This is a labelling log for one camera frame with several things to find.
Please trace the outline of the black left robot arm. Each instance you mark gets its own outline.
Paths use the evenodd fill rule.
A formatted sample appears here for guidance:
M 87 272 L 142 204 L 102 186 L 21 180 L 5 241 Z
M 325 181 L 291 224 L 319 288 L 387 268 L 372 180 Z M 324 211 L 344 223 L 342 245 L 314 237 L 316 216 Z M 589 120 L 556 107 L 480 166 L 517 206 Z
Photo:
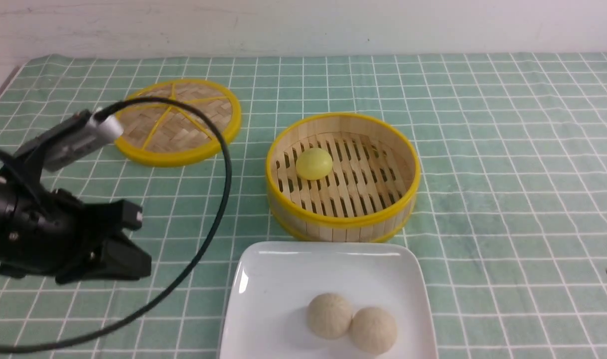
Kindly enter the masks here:
M 152 258 L 125 234 L 142 226 L 128 200 L 84 203 L 66 190 L 47 193 L 49 217 L 16 185 L 0 181 L 0 276 L 46 277 L 57 285 L 149 277 Z

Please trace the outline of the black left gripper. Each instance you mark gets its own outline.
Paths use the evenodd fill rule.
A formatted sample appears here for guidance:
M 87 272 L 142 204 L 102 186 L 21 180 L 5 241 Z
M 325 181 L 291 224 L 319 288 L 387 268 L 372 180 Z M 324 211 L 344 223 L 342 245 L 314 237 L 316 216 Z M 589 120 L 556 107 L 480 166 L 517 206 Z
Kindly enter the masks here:
M 0 276 L 51 277 L 64 285 L 82 280 L 140 280 L 151 256 L 118 229 L 139 230 L 142 207 L 125 199 L 83 203 L 66 191 L 49 216 L 29 198 L 0 191 Z

